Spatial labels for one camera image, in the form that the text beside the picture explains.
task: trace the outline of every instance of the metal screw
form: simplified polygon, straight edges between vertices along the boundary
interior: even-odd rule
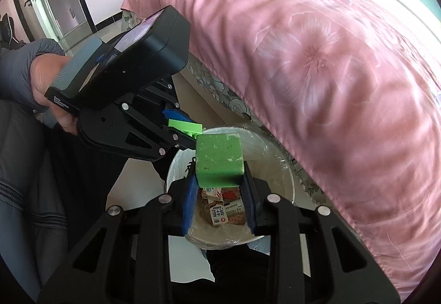
[[[272,193],[269,194],[266,199],[271,203],[279,203],[280,202],[280,196],[278,194]]]
[[[107,210],[107,213],[111,216],[117,216],[121,213],[121,207],[120,206],[112,206]]]
[[[171,202],[171,196],[169,194],[163,194],[158,198],[159,202],[162,204],[170,203]]]
[[[326,206],[320,206],[318,207],[319,214],[321,214],[322,216],[328,216],[331,214],[331,210],[329,209],[329,207]]]

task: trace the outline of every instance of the green cube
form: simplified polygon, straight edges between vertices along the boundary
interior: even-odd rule
[[[243,174],[239,134],[198,135],[196,178],[199,187],[237,187]]]

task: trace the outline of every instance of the pink bedspread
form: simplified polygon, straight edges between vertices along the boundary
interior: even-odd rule
[[[369,0],[173,5],[190,51],[250,106],[355,229],[402,300],[441,248],[440,64]]]

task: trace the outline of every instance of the floor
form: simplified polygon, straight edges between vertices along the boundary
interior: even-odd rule
[[[121,33],[121,20],[107,26],[91,37],[99,37],[107,42]],[[74,56],[88,39],[72,48],[67,55]],[[231,126],[243,123],[242,117],[215,101],[210,94],[197,85],[191,74],[184,69],[173,76],[176,93],[182,110],[190,117],[202,123],[206,128]],[[138,159],[127,161],[118,180],[115,182],[107,198],[107,208],[118,204],[125,210],[144,206],[148,201],[164,193],[162,181],[150,162]],[[304,208],[314,208],[301,187],[295,189],[295,203]],[[303,268],[309,273],[306,241],[301,238],[303,252]],[[170,275],[176,282],[188,282],[199,278],[213,280],[207,260],[201,250],[184,238],[169,237]]]

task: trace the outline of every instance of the plastic bag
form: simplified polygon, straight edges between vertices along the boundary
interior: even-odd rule
[[[294,176],[283,151],[259,128],[249,125],[217,127],[205,130],[204,134],[239,134],[243,159],[247,161],[251,174],[265,180],[271,191],[294,201]],[[194,150],[178,151],[167,176],[167,190],[171,183],[187,176],[187,166],[196,155]],[[226,249],[238,244],[252,242],[261,237],[254,236],[248,226],[222,224],[213,226],[195,208],[193,222],[186,238],[202,249]]]

